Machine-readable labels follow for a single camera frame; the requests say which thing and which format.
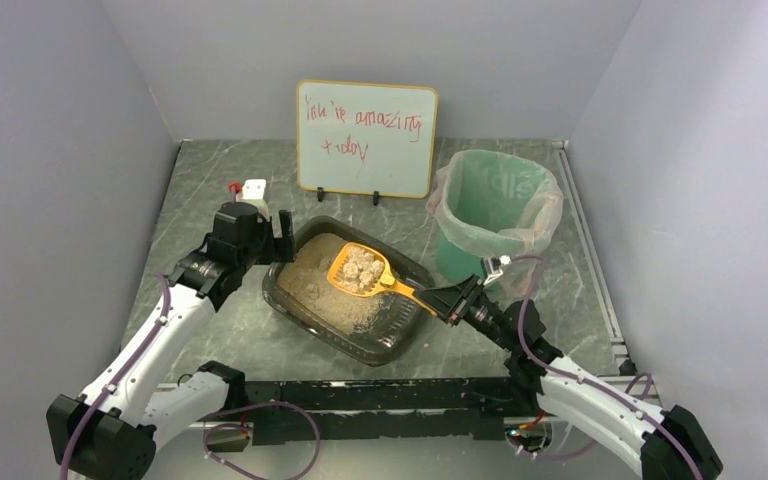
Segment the yellow litter scoop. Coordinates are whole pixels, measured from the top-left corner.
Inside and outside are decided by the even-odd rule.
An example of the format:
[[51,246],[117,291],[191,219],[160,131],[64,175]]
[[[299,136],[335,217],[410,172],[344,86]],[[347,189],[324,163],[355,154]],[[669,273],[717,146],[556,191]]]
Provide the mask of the yellow litter scoop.
[[416,289],[395,276],[385,256],[366,245],[347,242],[330,265],[327,280],[338,290],[359,298],[384,293],[401,295],[437,316],[430,306],[418,299]]

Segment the dark grey litter box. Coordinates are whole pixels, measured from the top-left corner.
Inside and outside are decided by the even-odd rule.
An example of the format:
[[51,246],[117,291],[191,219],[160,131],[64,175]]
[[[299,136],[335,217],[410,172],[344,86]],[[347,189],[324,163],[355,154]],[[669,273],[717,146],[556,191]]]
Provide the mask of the dark grey litter box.
[[360,298],[327,281],[327,272],[348,242],[368,245],[390,262],[396,278],[411,287],[432,287],[431,273],[386,243],[337,219],[317,216],[295,233],[296,259],[272,264],[262,282],[264,300],[294,324],[336,350],[378,367],[400,357],[428,314],[398,294]]

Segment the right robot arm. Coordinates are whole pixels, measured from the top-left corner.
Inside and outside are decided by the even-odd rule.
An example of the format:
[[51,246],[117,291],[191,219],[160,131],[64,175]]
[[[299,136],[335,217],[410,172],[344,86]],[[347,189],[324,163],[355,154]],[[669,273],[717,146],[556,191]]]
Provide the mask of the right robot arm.
[[716,479],[724,465],[696,416],[637,399],[579,366],[544,337],[533,300],[501,309],[476,276],[413,298],[437,318],[465,322],[509,352],[505,362],[517,400],[567,421],[642,479]]

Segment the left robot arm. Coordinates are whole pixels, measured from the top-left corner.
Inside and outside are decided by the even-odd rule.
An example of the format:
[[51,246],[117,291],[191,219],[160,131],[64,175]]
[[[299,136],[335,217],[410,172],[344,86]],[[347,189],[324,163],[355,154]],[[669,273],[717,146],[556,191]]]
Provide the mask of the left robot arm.
[[77,396],[50,404],[60,478],[141,479],[160,448],[190,424],[248,403],[244,373],[217,361],[170,391],[157,387],[253,266],[294,261],[292,214],[278,216],[276,236],[271,217],[253,202],[222,204],[202,243],[161,276],[158,305],[112,363]]

